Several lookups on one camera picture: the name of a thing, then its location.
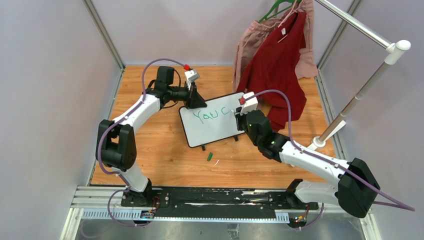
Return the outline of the white whiteboard black frame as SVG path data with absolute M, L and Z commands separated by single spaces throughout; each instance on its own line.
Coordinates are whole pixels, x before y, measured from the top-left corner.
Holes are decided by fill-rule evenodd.
M 180 107 L 178 113 L 187 145 L 204 149 L 206 144 L 243 134 L 238 131 L 235 115 L 231 112 L 240 106 L 239 99 L 243 94 L 236 92 L 209 99 L 204 108 Z

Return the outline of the green marker cap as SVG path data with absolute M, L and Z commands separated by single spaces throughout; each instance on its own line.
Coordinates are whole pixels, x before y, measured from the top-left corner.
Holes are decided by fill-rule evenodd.
M 211 159 L 212 159 L 212 157 L 213 157 L 213 153 L 212 153 L 212 152 L 210 152 L 210 153 L 208 154 L 207 161 L 208 161 L 208 162 L 210 162 L 210 161 L 211 161 Z

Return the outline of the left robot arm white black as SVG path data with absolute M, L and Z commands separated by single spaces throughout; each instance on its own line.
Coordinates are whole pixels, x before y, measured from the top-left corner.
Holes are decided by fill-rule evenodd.
M 104 173 L 122 179 L 126 186 L 123 196 L 138 206 L 149 206 L 157 197 L 153 194 L 151 180 L 136 164 L 137 131 L 169 102 L 182 102 L 188 109 L 207 107 L 195 84 L 199 73 L 188 65 L 184 70 L 186 80 L 179 79 L 174 86 L 176 69 L 160 66 L 156 78 L 145 87 L 136 103 L 119 117 L 104 119 L 98 125 L 95 158 Z

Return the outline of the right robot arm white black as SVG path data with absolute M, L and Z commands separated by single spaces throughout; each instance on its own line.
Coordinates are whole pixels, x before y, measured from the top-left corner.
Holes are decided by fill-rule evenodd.
M 359 158 L 347 161 L 304 149 L 288 136 L 273 131 L 270 120 L 260 110 L 242 113 L 238 107 L 234 116 L 237 129 L 247 134 L 264 157 L 300 167 L 325 180 L 293 180 L 285 195 L 290 208 L 317 202 L 338 205 L 357 218 L 368 214 L 377 197 L 372 188 L 379 190 L 380 186 L 365 161 Z

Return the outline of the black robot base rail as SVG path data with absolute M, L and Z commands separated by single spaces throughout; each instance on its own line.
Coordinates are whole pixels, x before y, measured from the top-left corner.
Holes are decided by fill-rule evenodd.
M 284 189 L 160 186 L 143 200 L 116 186 L 79 186 L 72 208 L 84 220 L 301 224 L 316 214 L 341 213 L 332 204 L 291 203 Z

